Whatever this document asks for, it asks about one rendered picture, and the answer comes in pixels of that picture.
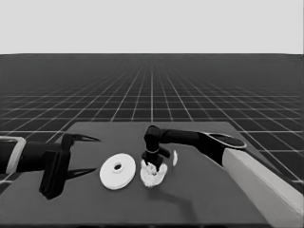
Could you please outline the large thick white disc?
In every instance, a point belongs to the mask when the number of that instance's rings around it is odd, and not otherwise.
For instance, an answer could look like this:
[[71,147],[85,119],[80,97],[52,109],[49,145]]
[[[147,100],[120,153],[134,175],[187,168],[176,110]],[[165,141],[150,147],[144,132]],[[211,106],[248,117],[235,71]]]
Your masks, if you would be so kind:
[[125,153],[109,157],[100,169],[100,180],[103,186],[110,190],[126,187],[136,174],[135,160]]

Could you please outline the white round carrier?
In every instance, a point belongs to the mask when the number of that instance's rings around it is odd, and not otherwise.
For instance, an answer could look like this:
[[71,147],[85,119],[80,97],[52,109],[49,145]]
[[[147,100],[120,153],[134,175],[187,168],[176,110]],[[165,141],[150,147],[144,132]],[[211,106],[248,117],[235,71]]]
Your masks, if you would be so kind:
[[[155,186],[157,186],[157,185],[159,185],[159,184],[162,183],[162,181],[163,181],[165,175],[164,175],[164,176],[163,176],[163,175],[160,175],[159,172],[158,172],[158,174],[157,174],[156,176],[154,176],[154,177],[155,177],[155,183],[156,183]],[[144,178],[145,178],[146,176],[152,176],[152,175],[149,175],[148,172],[147,172],[147,170],[141,169],[140,176],[141,176],[141,179],[142,179],[142,182],[143,182],[143,180],[144,180]]]

